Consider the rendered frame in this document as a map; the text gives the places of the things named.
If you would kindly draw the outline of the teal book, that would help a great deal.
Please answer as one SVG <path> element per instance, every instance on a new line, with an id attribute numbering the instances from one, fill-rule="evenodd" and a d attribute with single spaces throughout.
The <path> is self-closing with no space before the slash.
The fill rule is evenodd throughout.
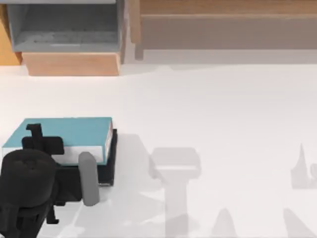
<path id="1" fill-rule="evenodd" d="M 90 152 L 99 165 L 106 165 L 113 137 L 110 117 L 86 118 L 28 118 L 19 125 L 2 146 L 0 158 L 7 153 L 22 148 L 22 138 L 30 136 L 27 124 L 40 123 L 43 136 L 59 136 L 63 140 L 64 154 L 53 158 L 64 166 L 78 164 L 82 152 Z"/>

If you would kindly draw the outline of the black book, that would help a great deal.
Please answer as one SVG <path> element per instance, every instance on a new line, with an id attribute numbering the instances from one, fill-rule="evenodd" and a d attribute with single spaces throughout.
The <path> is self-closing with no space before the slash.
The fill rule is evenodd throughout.
<path id="1" fill-rule="evenodd" d="M 99 186 L 113 186 L 115 175 L 116 146 L 118 141 L 117 129 L 113 129 L 113 137 L 110 145 L 110 152 L 106 164 L 98 164 Z M 78 165 L 60 166 L 57 169 L 56 177 L 61 182 L 80 182 Z"/>

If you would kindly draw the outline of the pale wooden drawer front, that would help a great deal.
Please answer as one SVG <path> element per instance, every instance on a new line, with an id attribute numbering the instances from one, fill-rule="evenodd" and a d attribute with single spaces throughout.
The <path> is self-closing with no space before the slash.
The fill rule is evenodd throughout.
<path id="1" fill-rule="evenodd" d="M 22 53 L 30 76 L 118 76 L 120 53 Z"/>

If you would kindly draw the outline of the orange wooden cupboard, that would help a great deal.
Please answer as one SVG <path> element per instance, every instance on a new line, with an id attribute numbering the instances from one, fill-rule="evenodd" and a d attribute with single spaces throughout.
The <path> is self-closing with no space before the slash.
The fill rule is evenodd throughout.
<path id="1" fill-rule="evenodd" d="M 21 52 L 12 50 L 7 7 L 5 4 L 0 4 L 0 66 L 16 66 L 21 63 Z"/>

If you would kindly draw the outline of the wooden open shelves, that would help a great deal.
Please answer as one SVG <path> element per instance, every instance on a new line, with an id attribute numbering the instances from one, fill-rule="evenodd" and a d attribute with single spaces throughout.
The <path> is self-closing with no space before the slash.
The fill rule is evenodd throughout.
<path id="1" fill-rule="evenodd" d="M 144 50 L 317 49 L 317 0 L 127 0 Z"/>

